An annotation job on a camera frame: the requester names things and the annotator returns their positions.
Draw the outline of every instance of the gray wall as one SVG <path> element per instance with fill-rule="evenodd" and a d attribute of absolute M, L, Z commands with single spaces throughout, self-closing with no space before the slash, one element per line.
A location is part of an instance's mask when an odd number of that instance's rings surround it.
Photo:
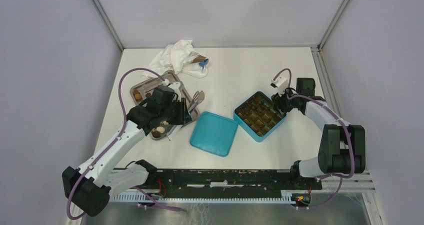
<path fill-rule="evenodd" d="M 388 224 L 423 224 L 424 0 L 351 0 L 324 47 L 342 112 L 367 132 Z"/>
<path fill-rule="evenodd" d="M 100 0 L 124 46 L 318 44 L 342 0 Z"/>
<path fill-rule="evenodd" d="M 92 154 L 119 58 L 90 0 L 0 0 L 0 224 L 65 221 L 61 174 Z"/>

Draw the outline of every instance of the robotic arm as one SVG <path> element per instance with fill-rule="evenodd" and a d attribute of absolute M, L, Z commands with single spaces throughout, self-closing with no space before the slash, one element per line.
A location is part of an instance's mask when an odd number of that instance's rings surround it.
<path fill-rule="evenodd" d="M 69 198 L 76 186 L 71 201 L 89 216 L 99 214 L 108 204 L 110 197 L 145 183 L 149 175 L 149 164 L 142 162 L 136 162 L 129 169 L 111 174 L 135 144 L 163 122 L 184 125 L 191 121 L 186 100 L 181 97 L 182 84 L 166 84 L 169 82 L 165 81 L 164 85 L 156 87 L 150 98 L 146 98 L 129 111 L 123 132 L 118 130 L 102 149 L 77 169 L 69 166 L 63 171 L 65 196 Z"/>
<path fill-rule="evenodd" d="M 294 176 L 313 178 L 331 173 L 360 174 L 365 170 L 365 130 L 361 125 L 353 125 L 337 116 L 320 96 L 315 96 L 315 80 L 313 78 L 297 78 L 296 90 L 289 87 L 287 79 L 276 76 L 271 86 L 278 89 L 271 99 L 274 109 L 281 113 L 289 113 L 298 109 L 310 118 L 322 131 L 318 156 L 296 161 L 290 172 Z M 346 145 L 351 144 L 351 154 Z"/>

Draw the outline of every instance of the teal lid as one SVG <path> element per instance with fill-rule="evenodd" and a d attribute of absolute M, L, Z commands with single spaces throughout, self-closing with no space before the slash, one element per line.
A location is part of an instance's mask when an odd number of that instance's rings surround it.
<path fill-rule="evenodd" d="M 228 155 L 239 124 L 211 112 L 203 112 L 190 138 L 193 147 L 225 157 Z"/>

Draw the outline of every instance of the tabletop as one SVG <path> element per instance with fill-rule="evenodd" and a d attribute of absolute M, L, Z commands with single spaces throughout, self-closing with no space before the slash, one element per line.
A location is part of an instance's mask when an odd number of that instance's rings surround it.
<path fill-rule="evenodd" d="M 314 78 L 315 94 L 323 96 L 317 70 L 309 47 L 199 48 L 209 58 L 208 75 L 196 78 L 185 73 L 178 77 L 192 96 L 205 92 L 198 106 L 201 112 L 211 112 L 233 118 L 234 109 L 257 91 L 268 97 L 277 90 L 271 79 L 283 68 L 292 71 L 292 87 L 296 78 Z M 119 64 L 95 150 L 99 150 L 122 125 L 118 100 L 118 82 L 133 68 L 146 68 L 161 49 L 125 49 Z M 126 111 L 135 106 L 132 86 L 147 79 L 141 71 L 130 73 L 122 83 L 122 99 Z M 182 128 L 173 141 L 159 141 L 149 136 L 137 143 L 118 163 L 125 167 L 131 161 L 144 159 L 162 169 L 289 169 L 293 162 L 317 156 L 322 133 L 298 110 L 287 114 L 285 121 L 263 142 L 256 142 L 240 126 L 231 150 L 220 157 L 190 145 L 196 126 L 193 122 Z"/>

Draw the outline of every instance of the gray tray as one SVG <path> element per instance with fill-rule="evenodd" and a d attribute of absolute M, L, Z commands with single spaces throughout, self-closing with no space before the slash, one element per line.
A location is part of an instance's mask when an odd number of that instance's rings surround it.
<path fill-rule="evenodd" d="M 182 84 L 181 86 L 181 97 L 185 98 L 187 105 L 190 104 L 190 102 L 192 101 L 192 97 L 189 95 L 189 93 L 187 92 L 186 88 L 184 87 L 184 83 L 178 78 L 178 76 L 174 73 L 174 71 L 170 70 L 165 72 L 162 75 L 163 78 L 168 79 L 170 83 L 174 83 L 174 82 L 180 82 Z M 138 105 L 141 101 L 145 100 L 147 97 L 147 94 L 152 94 L 153 89 L 155 89 L 157 86 L 162 84 L 162 80 L 158 77 L 154 77 L 154 78 L 149 78 L 146 81 L 143 81 L 133 87 L 131 87 L 131 89 L 129 90 L 129 93 L 131 94 L 132 100 L 134 101 L 134 103 L 136 105 Z M 140 92 L 141 94 L 141 98 L 142 100 L 137 101 L 136 98 L 134 97 L 134 90 L 137 89 L 138 92 Z M 196 121 L 200 116 L 200 111 L 199 109 L 196 107 L 193 112 L 191 113 L 191 122 L 188 122 L 186 124 L 184 124 L 184 126 L 182 126 L 182 128 L 184 128 L 185 126 L 187 126 L 188 124 Z M 160 137 L 153 137 L 152 133 L 150 133 L 150 137 L 153 140 L 160 140 L 163 138 L 166 138 L 168 132 L 171 130 L 171 128 L 173 127 L 172 125 L 162 125 L 162 127 L 165 128 L 165 132 L 161 134 Z"/>

